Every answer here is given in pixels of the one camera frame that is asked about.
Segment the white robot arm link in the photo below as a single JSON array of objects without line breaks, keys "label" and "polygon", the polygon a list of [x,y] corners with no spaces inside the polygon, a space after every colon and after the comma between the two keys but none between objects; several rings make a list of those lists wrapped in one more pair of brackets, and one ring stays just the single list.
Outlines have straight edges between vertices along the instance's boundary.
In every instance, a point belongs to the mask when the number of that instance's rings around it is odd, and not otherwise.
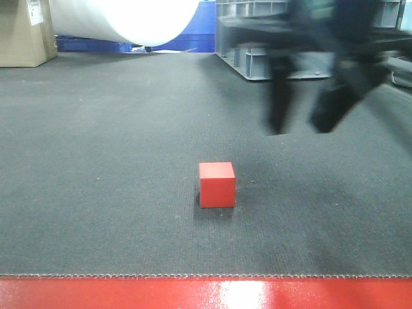
[{"label": "white robot arm link", "polygon": [[159,46],[180,35],[198,1],[50,1],[57,35]]}]

